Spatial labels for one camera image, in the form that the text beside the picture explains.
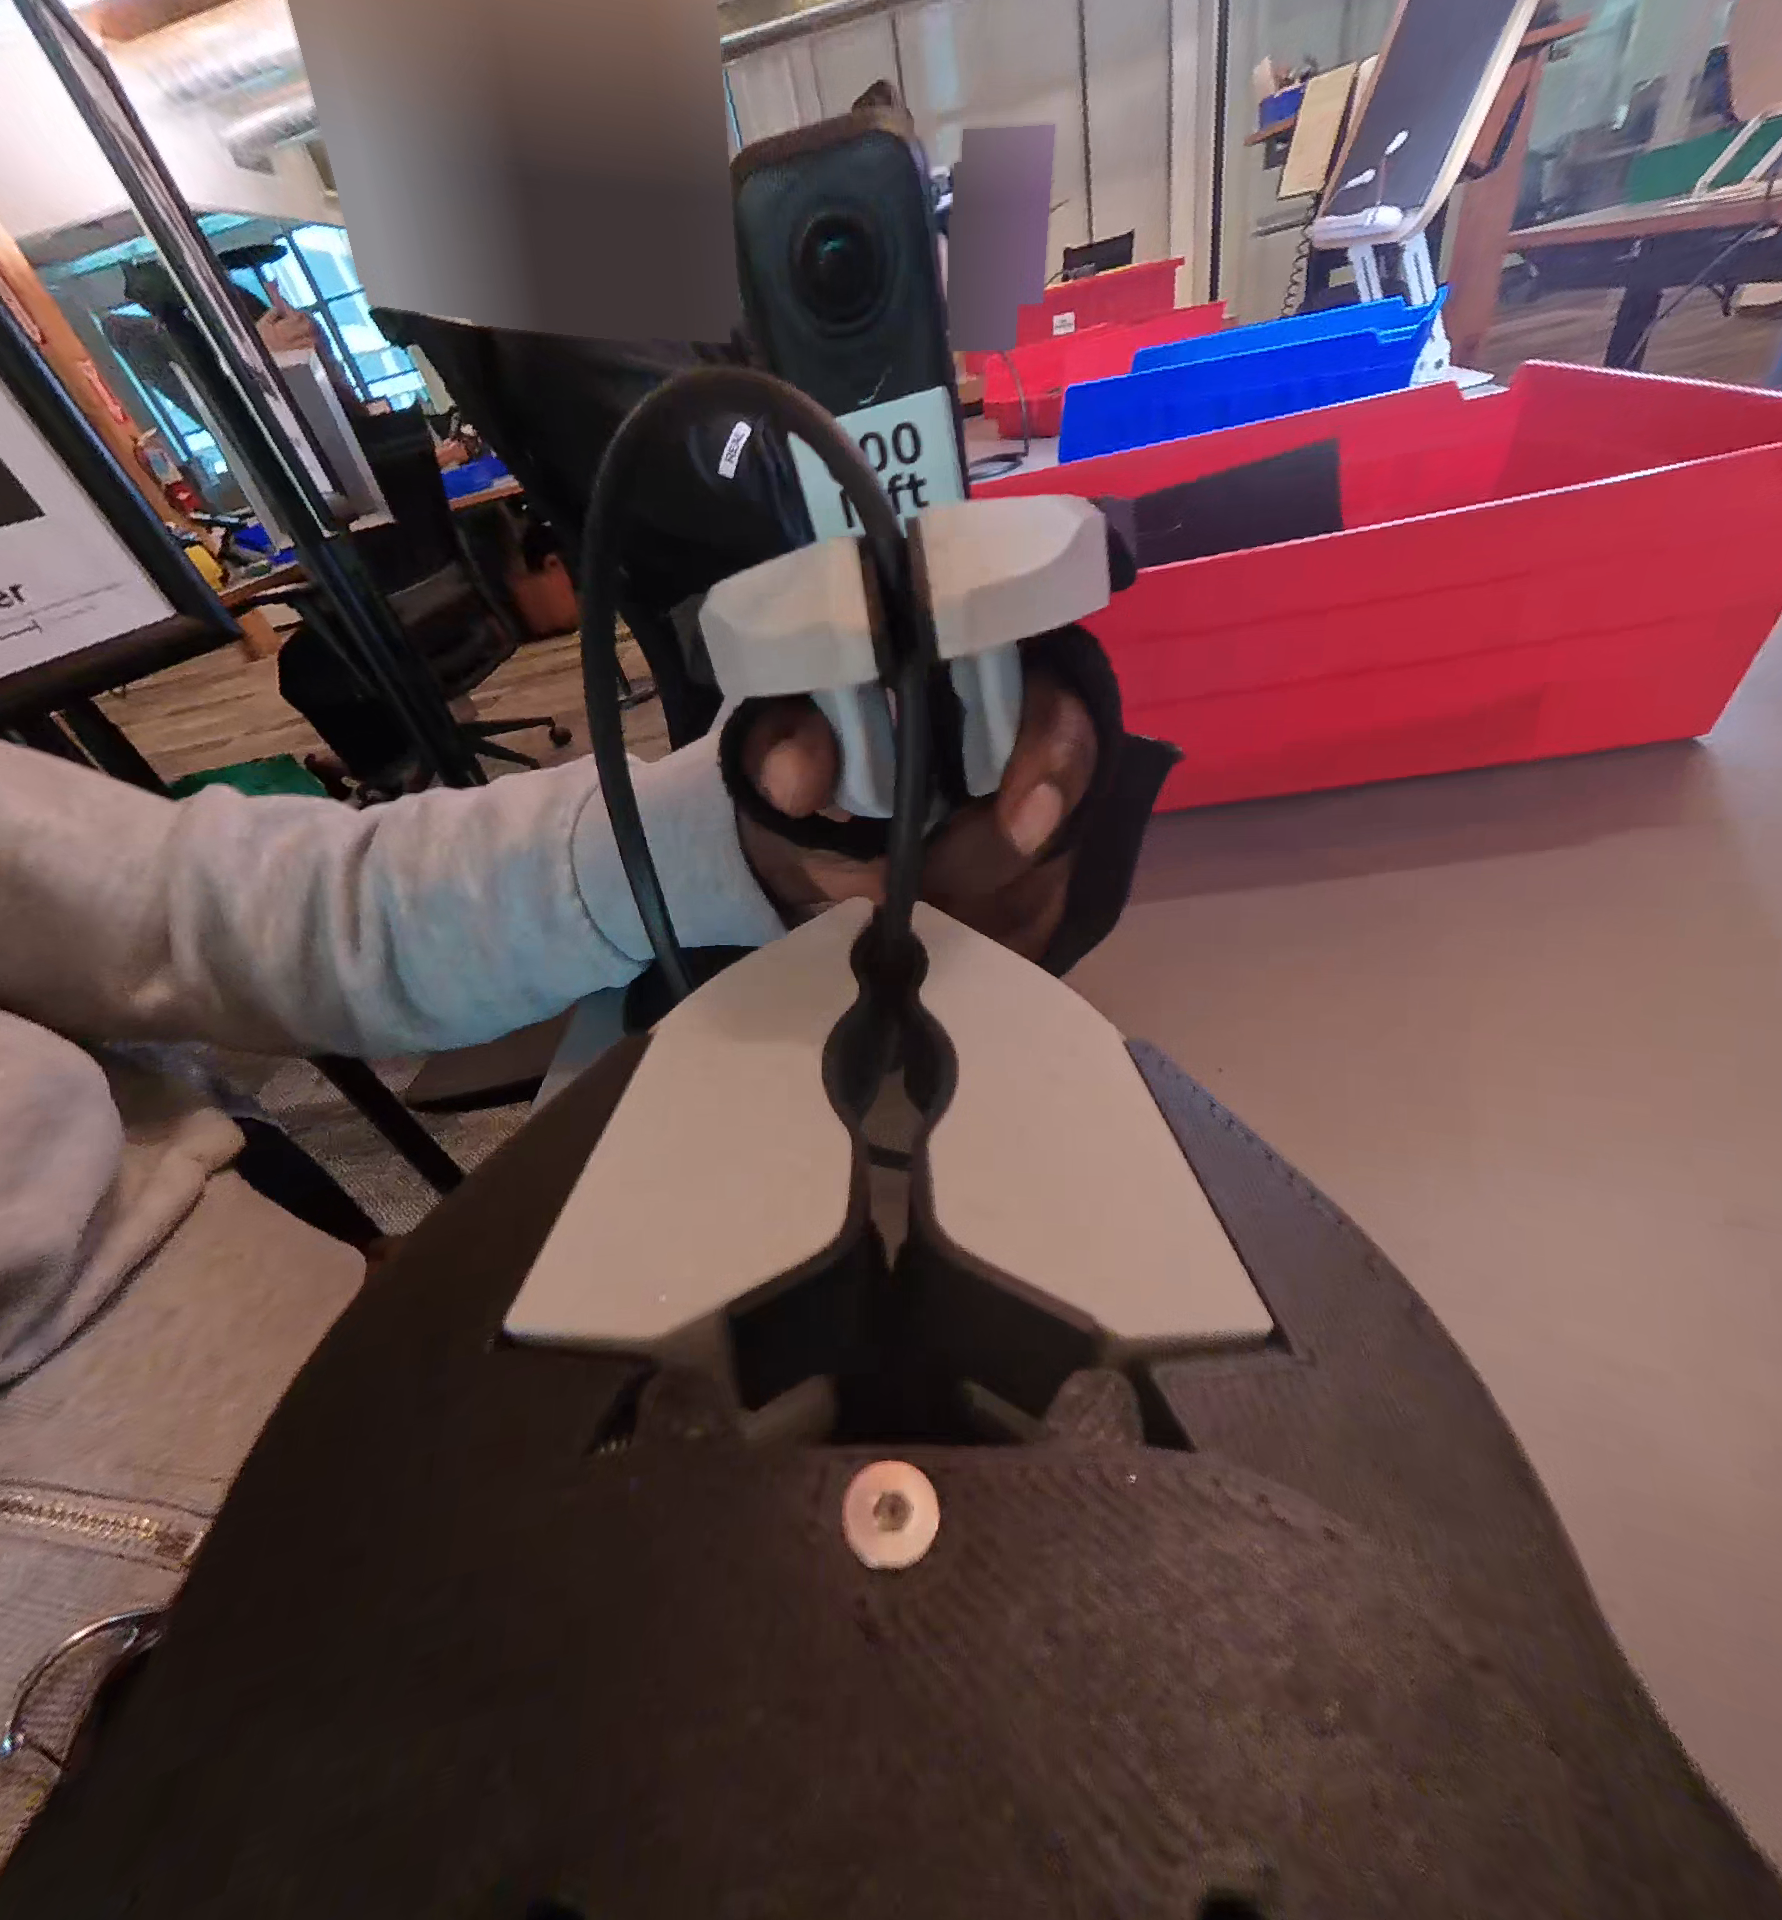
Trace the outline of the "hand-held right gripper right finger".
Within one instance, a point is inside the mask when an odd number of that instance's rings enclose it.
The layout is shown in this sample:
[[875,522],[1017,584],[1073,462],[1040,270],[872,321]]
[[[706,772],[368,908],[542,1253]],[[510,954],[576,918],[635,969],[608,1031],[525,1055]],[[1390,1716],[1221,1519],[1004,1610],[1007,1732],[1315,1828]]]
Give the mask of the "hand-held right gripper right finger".
[[943,1235],[1122,1342],[1272,1332],[1127,1039],[1033,961],[929,905],[923,1011],[955,1061],[929,1124]]

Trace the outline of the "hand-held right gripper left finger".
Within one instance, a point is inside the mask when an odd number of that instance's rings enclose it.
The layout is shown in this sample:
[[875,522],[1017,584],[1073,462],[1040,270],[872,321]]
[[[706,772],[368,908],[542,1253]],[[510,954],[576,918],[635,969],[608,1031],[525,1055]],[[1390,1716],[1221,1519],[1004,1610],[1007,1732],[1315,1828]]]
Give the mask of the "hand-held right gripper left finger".
[[851,1130],[823,1059],[870,914],[826,910],[658,1021],[506,1307],[512,1340],[662,1342],[840,1237]]

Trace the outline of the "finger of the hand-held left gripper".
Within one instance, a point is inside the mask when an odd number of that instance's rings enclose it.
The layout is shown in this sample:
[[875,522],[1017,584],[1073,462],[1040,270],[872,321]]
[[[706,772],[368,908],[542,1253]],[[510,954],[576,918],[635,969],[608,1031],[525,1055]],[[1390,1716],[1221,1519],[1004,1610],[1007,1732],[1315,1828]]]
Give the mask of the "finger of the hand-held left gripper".
[[918,539],[937,659],[975,659],[1077,623],[1113,597],[1113,525],[1073,494],[923,508]]
[[878,682],[878,589],[860,538],[798,545],[715,583],[697,633],[725,699]]

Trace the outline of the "person's left forearm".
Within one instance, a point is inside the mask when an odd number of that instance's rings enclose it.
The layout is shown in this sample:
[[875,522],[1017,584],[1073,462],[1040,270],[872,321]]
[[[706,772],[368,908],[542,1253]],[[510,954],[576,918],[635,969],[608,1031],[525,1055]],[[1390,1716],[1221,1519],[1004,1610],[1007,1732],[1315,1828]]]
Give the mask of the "person's left forearm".
[[172,801],[0,740],[0,1068],[63,1043],[394,1058],[653,963],[594,759],[368,809]]

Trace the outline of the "person's left hand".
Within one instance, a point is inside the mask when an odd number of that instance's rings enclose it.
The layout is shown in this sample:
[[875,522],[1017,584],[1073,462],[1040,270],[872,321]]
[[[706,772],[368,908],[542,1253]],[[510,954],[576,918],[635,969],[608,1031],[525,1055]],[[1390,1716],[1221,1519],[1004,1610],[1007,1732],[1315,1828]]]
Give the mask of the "person's left hand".
[[[834,818],[837,739],[804,695],[739,703],[719,751],[734,831],[781,924],[882,898],[886,863],[813,846],[783,825]],[[1166,774],[1122,727],[1118,682],[1083,628],[1023,643],[1023,720],[993,795],[926,838],[920,895],[1051,973],[1116,924],[1147,816],[1144,774]]]

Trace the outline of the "distant red bin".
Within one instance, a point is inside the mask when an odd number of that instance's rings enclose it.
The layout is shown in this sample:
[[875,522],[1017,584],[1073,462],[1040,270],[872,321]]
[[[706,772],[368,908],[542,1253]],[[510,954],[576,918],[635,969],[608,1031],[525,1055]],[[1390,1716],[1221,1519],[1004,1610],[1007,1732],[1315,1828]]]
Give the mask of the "distant red bin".
[[1223,324],[1226,303],[1205,301],[987,355],[976,374],[982,416],[1009,441],[1056,441],[1071,389],[1130,372],[1147,347],[1188,343]]
[[1137,324],[1176,307],[1182,257],[1137,260],[1095,274],[1060,279],[1017,307],[1015,347],[1043,345],[1100,327]]

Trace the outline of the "dark blue bin stack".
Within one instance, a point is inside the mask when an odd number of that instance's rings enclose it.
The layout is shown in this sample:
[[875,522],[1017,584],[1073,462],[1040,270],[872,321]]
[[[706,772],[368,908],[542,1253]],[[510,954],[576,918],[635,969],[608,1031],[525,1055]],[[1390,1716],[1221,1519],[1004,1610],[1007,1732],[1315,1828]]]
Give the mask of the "dark blue bin stack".
[[1093,460],[1405,389],[1416,334],[1400,307],[1352,303],[1147,347],[1071,389],[1056,452]]

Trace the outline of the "black office chair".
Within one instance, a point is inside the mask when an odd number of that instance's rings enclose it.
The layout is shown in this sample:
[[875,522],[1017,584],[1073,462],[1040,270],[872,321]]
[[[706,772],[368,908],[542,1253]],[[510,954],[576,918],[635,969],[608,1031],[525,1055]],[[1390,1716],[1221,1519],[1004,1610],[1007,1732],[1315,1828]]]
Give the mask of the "black office chair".
[[[358,407],[348,422],[390,511],[388,524],[352,529],[358,558],[479,756],[536,768],[531,756],[497,739],[542,729],[565,749],[573,732],[555,717],[473,719],[473,690],[514,655],[519,633],[469,554],[427,421],[412,408],[372,414]],[[372,802],[427,786],[431,774],[383,695],[365,688],[319,631],[313,595],[293,607],[299,620],[279,646],[276,686],[325,744],[305,756],[310,774],[339,801]]]

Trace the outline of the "red plastic bin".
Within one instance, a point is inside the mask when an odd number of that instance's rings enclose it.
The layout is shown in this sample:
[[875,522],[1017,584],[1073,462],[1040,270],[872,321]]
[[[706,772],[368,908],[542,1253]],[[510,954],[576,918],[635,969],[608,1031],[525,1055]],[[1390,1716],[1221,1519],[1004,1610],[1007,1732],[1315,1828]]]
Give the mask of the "red plastic bin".
[[1782,617],[1782,441],[1171,564],[1089,622],[1169,806],[1700,739]]
[[1782,527],[1782,389],[1528,364],[1060,462],[978,487],[1073,494],[1129,514],[1140,564],[1365,532],[1694,468],[1692,513]]

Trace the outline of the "tan slanted boards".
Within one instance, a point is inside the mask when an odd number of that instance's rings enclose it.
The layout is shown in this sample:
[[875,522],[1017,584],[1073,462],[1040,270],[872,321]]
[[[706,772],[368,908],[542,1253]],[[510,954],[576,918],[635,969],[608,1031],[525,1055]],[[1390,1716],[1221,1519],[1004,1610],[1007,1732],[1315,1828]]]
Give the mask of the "tan slanted boards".
[[1279,172],[1280,200],[1323,192],[1342,136],[1350,123],[1359,63],[1313,73],[1298,96],[1288,123],[1287,156]]

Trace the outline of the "black tripod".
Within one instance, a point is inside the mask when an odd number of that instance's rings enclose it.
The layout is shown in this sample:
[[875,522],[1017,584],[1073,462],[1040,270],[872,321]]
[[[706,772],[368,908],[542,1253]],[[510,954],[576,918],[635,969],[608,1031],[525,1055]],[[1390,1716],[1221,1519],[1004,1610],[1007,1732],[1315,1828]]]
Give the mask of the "black tripod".
[[111,63],[63,4],[17,1],[14,11],[57,73],[158,253],[177,303],[164,327],[190,358],[196,389],[234,469],[250,485],[258,520],[291,542],[307,579],[303,611],[350,674],[394,712],[434,779],[483,786],[489,777],[481,758],[352,549],[333,511],[329,465],[310,426],[266,345],[238,310],[225,268]]

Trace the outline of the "person's grey hoodie torso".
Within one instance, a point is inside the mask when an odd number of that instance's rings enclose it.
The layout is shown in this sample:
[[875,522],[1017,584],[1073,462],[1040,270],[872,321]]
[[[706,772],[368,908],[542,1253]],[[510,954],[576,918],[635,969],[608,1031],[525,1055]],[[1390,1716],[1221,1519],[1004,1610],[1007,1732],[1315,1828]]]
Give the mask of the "person's grey hoodie torso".
[[242,1151],[190,1079],[0,1011],[0,1732],[71,1635],[177,1595],[365,1277]]

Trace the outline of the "wooden workbench green boards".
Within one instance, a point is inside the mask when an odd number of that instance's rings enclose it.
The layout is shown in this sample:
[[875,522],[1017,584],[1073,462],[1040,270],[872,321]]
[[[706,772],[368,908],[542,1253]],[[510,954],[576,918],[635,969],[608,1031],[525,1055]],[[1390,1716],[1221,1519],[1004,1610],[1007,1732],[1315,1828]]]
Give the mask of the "wooden workbench green boards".
[[1638,372],[1685,301],[1728,311],[1757,282],[1782,290],[1782,109],[1638,156],[1622,200],[1515,230],[1501,301],[1618,295],[1603,360]]

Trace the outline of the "framed black white marker poster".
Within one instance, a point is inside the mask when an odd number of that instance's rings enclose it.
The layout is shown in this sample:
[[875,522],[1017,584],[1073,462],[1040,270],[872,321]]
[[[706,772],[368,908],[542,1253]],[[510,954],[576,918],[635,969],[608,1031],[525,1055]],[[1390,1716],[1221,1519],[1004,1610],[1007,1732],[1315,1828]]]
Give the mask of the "framed black white marker poster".
[[0,297],[0,724],[238,639]]

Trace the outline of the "white stand frame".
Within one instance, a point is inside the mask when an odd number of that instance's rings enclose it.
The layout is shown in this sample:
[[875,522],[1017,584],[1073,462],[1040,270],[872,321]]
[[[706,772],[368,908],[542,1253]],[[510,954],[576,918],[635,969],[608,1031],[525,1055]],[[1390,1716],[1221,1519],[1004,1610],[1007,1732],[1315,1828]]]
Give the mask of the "white stand frame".
[[1361,303],[1400,307],[1402,321],[1416,334],[1413,388],[1455,383],[1451,343],[1442,310],[1447,287],[1436,280],[1432,228],[1420,228],[1402,241],[1354,241],[1345,248]]

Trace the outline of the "black tilted board white frame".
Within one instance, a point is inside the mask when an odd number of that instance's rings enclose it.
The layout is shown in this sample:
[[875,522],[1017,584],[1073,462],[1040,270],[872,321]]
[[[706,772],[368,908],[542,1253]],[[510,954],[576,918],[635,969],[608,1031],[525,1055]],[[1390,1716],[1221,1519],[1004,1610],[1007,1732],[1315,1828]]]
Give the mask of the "black tilted board white frame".
[[1402,1],[1312,221],[1315,253],[1398,245],[1446,205],[1532,1]]

